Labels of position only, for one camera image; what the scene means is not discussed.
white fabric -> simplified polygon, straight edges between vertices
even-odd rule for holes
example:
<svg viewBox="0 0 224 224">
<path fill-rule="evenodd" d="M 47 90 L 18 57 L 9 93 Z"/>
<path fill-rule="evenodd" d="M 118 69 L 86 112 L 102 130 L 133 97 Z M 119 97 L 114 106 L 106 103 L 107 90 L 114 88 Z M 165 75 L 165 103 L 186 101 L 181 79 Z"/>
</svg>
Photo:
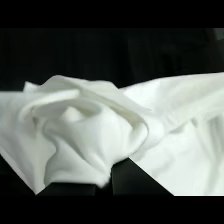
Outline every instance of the white fabric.
<svg viewBox="0 0 224 224">
<path fill-rule="evenodd" d="M 103 186 L 130 158 L 174 195 L 224 195 L 224 74 L 117 89 L 54 76 L 0 93 L 0 153 L 35 192 L 51 182 Z"/>
</svg>

folded cloth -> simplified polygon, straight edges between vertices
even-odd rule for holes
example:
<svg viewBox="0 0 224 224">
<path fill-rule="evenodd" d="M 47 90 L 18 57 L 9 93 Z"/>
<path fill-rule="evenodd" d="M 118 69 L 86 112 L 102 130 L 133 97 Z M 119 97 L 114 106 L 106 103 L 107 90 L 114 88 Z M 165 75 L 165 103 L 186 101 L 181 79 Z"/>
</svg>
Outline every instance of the folded cloth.
<svg viewBox="0 0 224 224">
<path fill-rule="evenodd" d="M 0 93 L 0 153 L 36 194 L 52 182 L 102 187 L 130 157 L 174 195 L 224 195 L 223 84 L 223 73 L 123 89 L 63 76 L 26 83 Z"/>
</svg>

crumpled white fabric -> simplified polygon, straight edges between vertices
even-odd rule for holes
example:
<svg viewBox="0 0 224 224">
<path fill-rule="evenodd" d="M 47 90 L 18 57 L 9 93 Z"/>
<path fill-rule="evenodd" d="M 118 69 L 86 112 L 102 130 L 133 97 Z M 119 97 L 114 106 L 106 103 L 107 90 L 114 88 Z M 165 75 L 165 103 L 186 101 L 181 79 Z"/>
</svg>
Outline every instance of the crumpled white fabric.
<svg viewBox="0 0 224 224">
<path fill-rule="evenodd" d="M 117 89 L 54 76 L 0 93 L 0 153 L 39 193 L 51 182 L 103 186 L 130 157 L 174 195 L 224 195 L 224 74 Z"/>
</svg>

white garment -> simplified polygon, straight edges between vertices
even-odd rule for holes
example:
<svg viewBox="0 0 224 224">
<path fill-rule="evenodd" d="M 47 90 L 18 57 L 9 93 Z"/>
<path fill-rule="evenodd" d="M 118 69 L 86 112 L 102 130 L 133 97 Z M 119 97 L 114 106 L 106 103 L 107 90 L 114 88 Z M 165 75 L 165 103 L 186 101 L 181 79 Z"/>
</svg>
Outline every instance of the white garment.
<svg viewBox="0 0 224 224">
<path fill-rule="evenodd" d="M 174 195 L 224 195 L 224 74 L 123 89 L 54 76 L 0 93 L 0 153 L 35 192 L 51 182 L 103 186 L 130 158 Z"/>
</svg>

